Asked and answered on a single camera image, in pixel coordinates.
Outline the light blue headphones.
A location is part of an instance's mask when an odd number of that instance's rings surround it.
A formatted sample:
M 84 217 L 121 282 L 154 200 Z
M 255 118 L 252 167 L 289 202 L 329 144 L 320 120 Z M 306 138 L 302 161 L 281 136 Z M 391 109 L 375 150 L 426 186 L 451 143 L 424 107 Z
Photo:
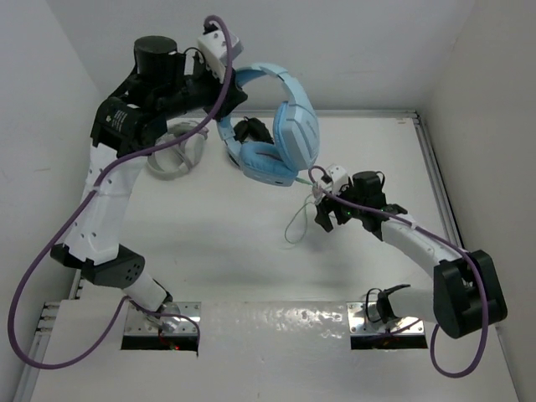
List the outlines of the light blue headphones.
M 290 187 L 298 173 L 311 168 L 320 149 L 317 114 L 301 83 L 288 71 L 271 63 L 254 63 L 236 70 L 235 82 L 243 87 L 265 75 L 283 86 L 288 100 L 281 103 L 273 119 L 273 143 L 235 139 L 230 118 L 217 122 L 219 137 L 241 172 L 255 181 Z

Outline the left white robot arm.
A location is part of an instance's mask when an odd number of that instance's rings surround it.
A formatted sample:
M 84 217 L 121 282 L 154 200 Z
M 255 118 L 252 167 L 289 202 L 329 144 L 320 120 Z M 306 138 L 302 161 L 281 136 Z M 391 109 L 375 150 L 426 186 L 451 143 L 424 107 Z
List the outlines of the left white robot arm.
M 93 285 L 121 289 L 149 312 L 160 312 L 172 297 L 145 271 L 144 257 L 120 243 L 135 181 L 167 133 L 169 119 L 197 109 L 219 119 L 247 98 L 228 66 L 243 49 L 240 40 L 218 29 L 197 42 L 201 56 L 188 75 L 186 55 L 173 39 L 145 36 L 135 41 L 133 70 L 95 115 L 84 210 L 50 251 L 52 259 L 79 270 Z

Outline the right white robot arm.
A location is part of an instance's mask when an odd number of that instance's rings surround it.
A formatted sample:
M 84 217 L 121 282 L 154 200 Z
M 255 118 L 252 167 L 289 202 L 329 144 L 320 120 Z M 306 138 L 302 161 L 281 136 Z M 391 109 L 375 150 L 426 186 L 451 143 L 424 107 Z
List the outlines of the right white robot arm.
M 332 166 L 312 185 L 312 194 L 315 221 L 325 231 L 357 219 L 432 280 L 431 288 L 424 291 L 409 284 L 383 289 L 375 303 L 365 305 L 369 322 L 388 327 L 413 316 L 437 324 L 451 338 L 461 338 L 507 317 L 492 257 L 483 250 L 469 252 L 447 243 L 418 225 L 405 208 L 388 203 L 382 173 L 348 176 L 341 167 Z

